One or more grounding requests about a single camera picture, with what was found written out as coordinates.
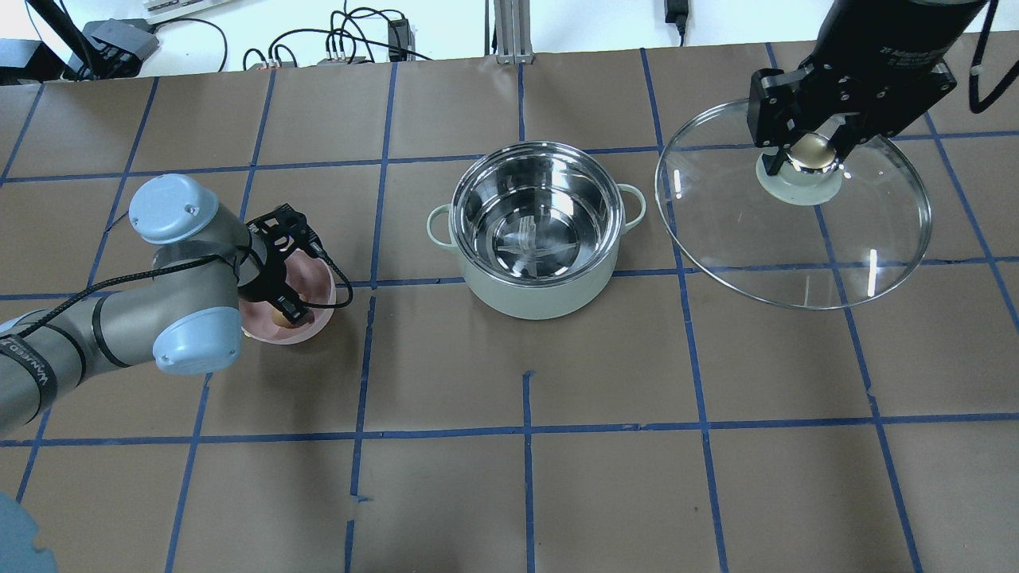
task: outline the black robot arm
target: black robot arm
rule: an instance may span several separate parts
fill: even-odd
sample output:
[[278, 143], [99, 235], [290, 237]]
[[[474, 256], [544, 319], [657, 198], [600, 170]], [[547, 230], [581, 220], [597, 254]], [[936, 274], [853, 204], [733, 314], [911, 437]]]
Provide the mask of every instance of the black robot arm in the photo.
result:
[[898, 135], [956, 87], [943, 56], [987, 0], [836, 0], [799, 67], [759, 69], [747, 124], [775, 174], [786, 151], [835, 115], [837, 160], [874, 136]]

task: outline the wire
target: wire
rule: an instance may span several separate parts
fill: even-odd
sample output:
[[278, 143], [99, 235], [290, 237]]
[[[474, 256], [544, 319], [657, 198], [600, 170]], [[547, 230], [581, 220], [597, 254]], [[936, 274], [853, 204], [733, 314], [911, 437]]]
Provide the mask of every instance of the wire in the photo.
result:
[[[262, 257], [260, 257], [258, 253], [255, 252], [254, 249], [252, 249], [251, 247], [239, 247], [239, 249], [244, 251], [246, 254], [248, 254], [252, 258], [252, 260], [255, 261], [255, 265], [258, 266], [259, 272], [262, 272], [262, 270], [265, 269], [265, 263], [262, 262]], [[341, 303], [336, 303], [332, 305], [320, 305], [318, 303], [309, 303], [308, 301], [301, 301], [299, 304], [308, 308], [343, 308], [350, 306], [350, 304], [354, 302], [354, 284], [351, 283], [351, 279], [347, 278], [345, 274], [343, 274], [343, 271], [339, 270], [339, 267], [336, 266], [336, 263], [334, 263], [333, 260], [329, 257], [329, 255], [325, 252], [325, 249], [322, 249], [321, 247], [318, 248], [312, 247], [312, 249], [315, 251], [315, 255], [317, 255], [320, 259], [325, 261], [325, 264], [328, 265], [329, 268], [331, 268], [333, 272], [335, 272], [339, 276], [339, 279], [343, 281], [343, 288], [346, 289], [346, 300]]]
[[393, 46], [392, 44], [384, 44], [382, 42], [375, 42], [375, 41], [372, 41], [372, 40], [365, 40], [363, 38], [356, 38], [354, 35], [352, 35], [351, 33], [348, 33], [346, 31], [343, 31], [343, 30], [322, 30], [320, 28], [299, 28], [297, 30], [291, 30], [289, 32], [284, 32], [283, 34], [280, 34], [275, 40], [273, 40], [272, 44], [270, 44], [269, 46], [270, 46], [270, 48], [275, 48], [276, 44], [278, 44], [279, 41], [282, 40], [283, 38], [286, 38], [287, 36], [290, 36], [291, 34], [301, 34], [301, 33], [305, 33], [305, 32], [315, 32], [315, 33], [318, 33], [318, 34], [341, 34], [341, 35], [345, 35], [347, 38], [350, 38], [352, 40], [355, 40], [355, 41], [358, 41], [358, 42], [364, 42], [365, 44], [371, 44], [372, 46], [381, 46], [383, 48], [391, 48], [393, 50], [398, 50], [400, 52], [404, 52], [405, 54], [410, 54], [412, 56], [417, 56], [417, 57], [419, 57], [419, 58], [421, 58], [423, 60], [431, 60], [432, 59], [432, 58], [430, 58], [430, 57], [428, 57], [428, 56], [426, 56], [424, 54], [420, 54], [418, 52], [415, 52], [414, 50], [408, 50], [407, 48], [400, 48], [400, 47], [397, 47], [397, 46]]
[[[355, 20], [355, 18], [353, 16], [351, 16], [345, 11], [333, 10], [332, 13], [329, 14], [329, 29], [330, 30], [336, 30], [336, 18], [335, 18], [336, 14], [339, 14], [339, 15], [343, 16], [343, 22], [339, 25], [339, 30], [345, 30], [346, 29], [346, 22], [350, 21], [351, 23], [354, 24], [354, 28], [356, 28], [358, 30], [358, 33], [361, 34], [361, 40], [366, 41], [366, 42], [368, 41], [368, 36], [365, 35], [365, 31], [364, 30], [361, 30], [361, 24], [359, 24]], [[356, 39], [352, 39], [352, 40], [354, 40], [354, 46], [355, 46], [354, 50], [355, 50], [355, 52], [357, 52], [357, 40]], [[343, 37], [342, 36], [339, 37], [339, 50], [343, 51]], [[368, 50], [368, 59], [372, 60], [373, 62], [375, 61], [375, 55], [372, 54], [371, 50]]]
[[248, 69], [248, 56], [251, 55], [252, 52], [258, 54], [259, 60], [262, 63], [266, 63], [265, 54], [262, 53], [262, 50], [259, 50], [258, 48], [248, 48], [248, 51], [245, 52], [245, 57], [240, 60], [240, 67]]
[[202, 257], [201, 259], [196, 259], [194, 261], [190, 261], [179, 265], [147, 270], [145, 272], [136, 272], [135, 274], [125, 274], [124, 276], [118, 276], [116, 278], [109, 278], [107, 280], [103, 280], [102, 282], [97, 282], [92, 287], [89, 287], [85, 291], [82, 291], [81, 293], [64, 301], [63, 303], [60, 304], [60, 306], [46, 313], [42, 318], [29, 325], [28, 328], [18, 332], [17, 335], [22, 338], [28, 337], [36, 330], [42, 328], [46, 323], [56, 318], [59, 314], [69, 309], [70, 307], [74, 306], [75, 304], [82, 302], [89, 295], [92, 295], [97, 291], [101, 291], [108, 287], [115, 287], [117, 284], [122, 284], [124, 282], [131, 282], [135, 280], [141, 280], [143, 278], [154, 278], [156, 276], [162, 276], [164, 274], [170, 274], [173, 272], [180, 272], [181, 270], [193, 269], [205, 264], [209, 264], [215, 260], [222, 260], [222, 259], [220, 259], [218, 255], [207, 255], [205, 257]]
[[983, 29], [980, 30], [980, 38], [976, 41], [976, 51], [973, 52], [973, 64], [969, 69], [969, 110], [973, 113], [982, 113], [991, 106], [998, 98], [1002, 97], [1005, 90], [1019, 77], [1019, 60], [1012, 64], [1012, 67], [1005, 73], [1005, 77], [986, 98], [980, 100], [980, 71], [983, 63], [983, 50], [987, 47], [987, 39], [990, 36], [990, 23], [995, 19], [995, 12], [998, 10], [998, 0], [990, 0], [987, 6], [987, 15], [983, 18]]
[[279, 62], [279, 65], [280, 66], [283, 65], [283, 59], [279, 57], [279, 49], [280, 48], [282, 48], [282, 49], [284, 49], [284, 50], [286, 50], [287, 52], [290, 53], [290, 59], [293, 60], [293, 67], [298, 67], [298, 56], [293, 55], [293, 50], [289, 49], [288, 47], [284, 46], [283, 44], [276, 44], [276, 61]]
[[229, 45], [226, 43], [226, 33], [223, 32], [223, 29], [219, 28], [218, 25], [212, 23], [209, 20], [203, 20], [199, 18], [173, 18], [157, 25], [156, 31], [159, 31], [159, 29], [163, 28], [166, 24], [173, 23], [176, 21], [198, 21], [202, 23], [207, 23], [212, 28], [215, 28], [216, 31], [219, 32], [219, 35], [223, 38], [223, 59], [219, 62], [219, 69], [217, 69], [216, 71], [223, 71], [223, 69], [226, 67], [226, 54], [229, 52]]
[[325, 251], [320, 251], [318, 255], [323, 261], [325, 261], [325, 264], [329, 265], [329, 268], [331, 268], [333, 272], [339, 276], [339, 279], [343, 281], [343, 287], [346, 289], [346, 300], [333, 305], [320, 305], [306, 301], [302, 301], [301, 304], [308, 308], [343, 308], [345, 306], [350, 306], [350, 304], [354, 302], [354, 284], [351, 283], [351, 279], [343, 274], [343, 271], [339, 270], [339, 267], [336, 266], [336, 263], [332, 262], [332, 259], [329, 258], [329, 255], [325, 254]]

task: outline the glass lid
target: glass lid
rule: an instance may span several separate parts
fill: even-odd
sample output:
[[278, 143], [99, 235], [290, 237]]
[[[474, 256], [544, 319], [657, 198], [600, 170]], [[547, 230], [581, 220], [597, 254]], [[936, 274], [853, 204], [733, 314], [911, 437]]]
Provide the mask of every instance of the glass lid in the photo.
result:
[[713, 107], [673, 137], [655, 176], [665, 227], [688, 262], [739, 293], [789, 308], [838, 309], [895, 289], [930, 241], [930, 203], [882, 137], [840, 163], [828, 120], [774, 175], [747, 127], [747, 100]]

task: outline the power adapter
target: power adapter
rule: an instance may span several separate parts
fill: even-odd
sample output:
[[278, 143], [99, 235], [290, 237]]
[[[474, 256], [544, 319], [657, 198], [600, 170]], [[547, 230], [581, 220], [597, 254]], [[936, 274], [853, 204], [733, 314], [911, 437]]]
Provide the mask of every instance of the power adapter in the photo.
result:
[[[406, 50], [414, 49], [414, 32], [411, 31], [411, 21], [407, 18], [399, 18], [389, 22], [389, 45], [398, 46]], [[389, 48], [389, 61], [408, 61], [411, 55], [395, 47]]]
[[687, 18], [690, 17], [690, 0], [665, 0], [665, 23], [675, 23], [680, 33], [680, 46], [687, 41]]

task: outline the black device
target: black device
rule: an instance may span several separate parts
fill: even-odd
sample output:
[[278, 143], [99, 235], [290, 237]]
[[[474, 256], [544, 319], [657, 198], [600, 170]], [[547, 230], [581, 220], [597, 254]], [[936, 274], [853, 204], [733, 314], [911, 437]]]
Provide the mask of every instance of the black device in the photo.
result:
[[407, 18], [390, 20], [386, 29], [389, 31], [389, 61], [407, 61], [411, 54], [406, 50], [414, 50], [414, 32], [411, 21]]
[[26, 1], [74, 53], [68, 64], [70, 79], [133, 77], [159, 46], [145, 20], [89, 22], [83, 34], [53, 0]]
[[870, 138], [896, 136], [952, 91], [943, 56], [987, 0], [836, 0], [813, 52], [795, 70], [755, 71], [747, 124], [769, 175], [787, 151], [834, 115], [839, 161]]
[[0, 86], [56, 80], [63, 69], [63, 61], [39, 40], [0, 39]]

